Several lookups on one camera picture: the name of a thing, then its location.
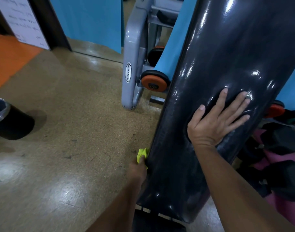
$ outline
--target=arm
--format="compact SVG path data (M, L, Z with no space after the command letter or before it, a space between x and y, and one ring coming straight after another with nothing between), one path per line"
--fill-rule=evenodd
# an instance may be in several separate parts
M86 232L129 232L141 185L146 178L145 157L130 163L127 184Z
M215 202L225 231L295 231L295 227L274 210L217 152L215 145L243 123L242 116L250 100L240 93L224 109L227 89L223 89L212 110L205 113L201 105L188 124L191 140Z

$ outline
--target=yellow cloth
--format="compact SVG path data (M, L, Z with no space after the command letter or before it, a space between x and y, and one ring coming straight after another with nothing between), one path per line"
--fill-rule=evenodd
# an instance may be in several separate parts
M145 159L147 159L148 153L149 153L149 149L144 148L144 149L139 149L138 155L137 155L137 162L140 162L140 158L141 156L145 156Z

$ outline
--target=speckled floor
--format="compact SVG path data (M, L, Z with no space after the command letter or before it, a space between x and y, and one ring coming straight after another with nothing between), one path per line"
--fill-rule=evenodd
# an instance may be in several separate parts
M32 115L31 134L0 138L0 232L84 231L125 183L160 115L144 91L121 103L122 64L57 48L43 51L0 88ZM223 231L210 200L188 231Z

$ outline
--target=forearm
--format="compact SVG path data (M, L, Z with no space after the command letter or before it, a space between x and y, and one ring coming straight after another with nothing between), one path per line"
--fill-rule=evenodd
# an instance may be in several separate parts
M295 231L212 146L195 146L225 231Z
M140 188L139 181L128 182L87 232L129 232Z

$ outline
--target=gray metal frame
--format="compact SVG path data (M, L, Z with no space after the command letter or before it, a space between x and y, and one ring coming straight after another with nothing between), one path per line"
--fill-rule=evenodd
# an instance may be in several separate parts
M136 0L125 29L122 77L124 108L134 109L137 106L143 89L141 74L153 69L146 62L147 52L158 44L162 27L172 28L158 20L157 12L161 10L168 17L177 18L182 3L175 0Z

